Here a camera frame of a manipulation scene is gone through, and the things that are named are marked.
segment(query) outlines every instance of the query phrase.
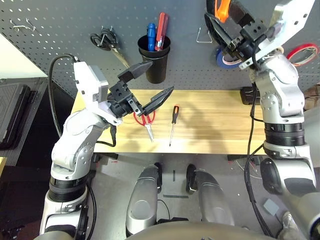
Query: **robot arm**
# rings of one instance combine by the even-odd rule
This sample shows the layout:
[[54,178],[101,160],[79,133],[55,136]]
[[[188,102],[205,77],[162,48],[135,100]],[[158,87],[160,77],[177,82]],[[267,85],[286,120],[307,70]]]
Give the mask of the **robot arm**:
[[104,130],[120,125],[122,117],[136,112],[148,115],[160,107],[173,91],[163,90],[142,106],[128,88],[127,82],[142,75],[152,62],[131,66],[118,75],[119,81],[109,89],[100,69],[85,62],[75,62],[74,75],[85,109],[72,113],[63,125],[63,134],[54,145],[51,158],[49,191],[44,200],[40,227],[43,234],[58,239],[67,233],[71,239],[83,240],[88,223],[86,187],[94,147]]
[[234,39],[210,12],[210,6],[205,22],[223,52],[241,59],[241,69],[251,68],[250,79],[260,91],[265,125],[263,148],[269,157],[261,163],[264,188],[279,196],[308,239],[319,239],[320,193],[316,191],[310,148],[305,142],[305,99],[298,87],[296,68],[274,51],[304,27],[313,4],[314,0],[279,3],[267,28],[234,0],[229,14],[242,27]]

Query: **white wall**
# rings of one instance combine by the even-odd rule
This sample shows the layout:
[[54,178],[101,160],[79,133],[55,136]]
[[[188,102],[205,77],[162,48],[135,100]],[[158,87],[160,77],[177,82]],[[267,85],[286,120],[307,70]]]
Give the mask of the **white wall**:
[[0,79],[46,76],[32,61],[0,34]]

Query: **red-handled scissors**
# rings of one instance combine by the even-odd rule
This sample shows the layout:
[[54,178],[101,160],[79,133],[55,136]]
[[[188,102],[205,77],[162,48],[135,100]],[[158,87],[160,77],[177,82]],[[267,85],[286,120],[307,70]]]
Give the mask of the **red-handled scissors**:
[[134,117],[135,121],[136,121],[138,124],[146,127],[146,129],[147,129],[147,131],[148,131],[148,134],[149,134],[149,137],[150,137],[150,140],[151,140],[151,142],[153,142],[153,141],[154,141],[154,134],[152,133],[151,124],[153,123],[153,121],[154,121],[155,118],[156,118],[156,112],[153,111],[153,117],[152,117],[152,119],[150,118],[149,115],[147,115],[147,116],[141,115],[142,122],[138,120],[138,116],[136,115],[135,112],[133,113],[133,117]]

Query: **screwdriver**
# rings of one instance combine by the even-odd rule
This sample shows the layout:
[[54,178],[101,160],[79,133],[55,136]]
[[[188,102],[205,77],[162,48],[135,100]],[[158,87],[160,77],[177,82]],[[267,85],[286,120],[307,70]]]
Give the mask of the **screwdriver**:
[[177,122],[178,114],[179,114],[179,107],[178,107],[178,106],[174,106],[173,112],[172,112],[172,129],[171,129],[171,136],[170,136],[169,147],[171,146],[172,137],[173,137],[173,135],[174,135],[175,124],[176,124],[176,122]]

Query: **black cup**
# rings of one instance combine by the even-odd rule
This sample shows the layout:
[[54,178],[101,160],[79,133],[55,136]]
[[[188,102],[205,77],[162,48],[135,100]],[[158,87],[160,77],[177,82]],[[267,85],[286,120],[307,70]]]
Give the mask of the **black cup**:
[[139,53],[143,61],[152,61],[152,66],[146,71],[146,79],[152,84],[160,84],[166,79],[170,39],[165,36],[161,51],[148,51],[148,36],[138,40]]

